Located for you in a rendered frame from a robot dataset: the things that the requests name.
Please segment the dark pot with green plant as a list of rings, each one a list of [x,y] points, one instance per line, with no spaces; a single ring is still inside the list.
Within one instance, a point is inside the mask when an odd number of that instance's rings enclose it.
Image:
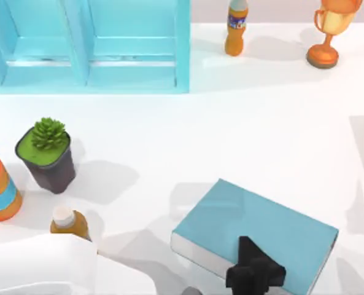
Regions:
[[[54,194],[64,192],[76,177],[71,138],[59,120],[43,117],[35,122],[16,144],[15,154],[37,184]]]

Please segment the orange bottle with blue label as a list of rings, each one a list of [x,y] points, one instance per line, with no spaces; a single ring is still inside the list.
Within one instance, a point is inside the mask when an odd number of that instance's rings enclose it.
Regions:
[[[231,0],[228,7],[226,54],[236,57],[244,47],[243,34],[246,30],[246,18],[249,12],[247,0]]]

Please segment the light blue rack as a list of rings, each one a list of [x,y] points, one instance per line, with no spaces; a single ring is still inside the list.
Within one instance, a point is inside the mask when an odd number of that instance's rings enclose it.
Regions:
[[[187,93],[190,0],[0,0],[0,93]]]

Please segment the orange bottle with white cap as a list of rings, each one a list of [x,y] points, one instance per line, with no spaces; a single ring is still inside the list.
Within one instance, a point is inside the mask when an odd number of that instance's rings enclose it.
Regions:
[[[50,232],[52,234],[74,234],[91,241],[85,216],[66,205],[56,206],[53,209]]]

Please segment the light blue book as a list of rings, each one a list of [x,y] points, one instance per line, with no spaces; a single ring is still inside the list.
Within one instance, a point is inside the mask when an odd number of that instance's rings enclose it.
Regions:
[[[173,230],[171,249],[226,279],[240,236],[285,267],[284,291],[310,295],[338,229],[220,179]]]

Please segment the orange gold trophy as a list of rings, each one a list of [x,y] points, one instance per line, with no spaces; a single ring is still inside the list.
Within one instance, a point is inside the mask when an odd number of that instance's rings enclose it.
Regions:
[[[339,53],[331,46],[331,41],[348,28],[362,2],[363,0],[321,0],[320,9],[314,14],[314,25],[325,34],[325,40],[322,44],[309,48],[306,59],[312,66],[319,69],[336,66]]]

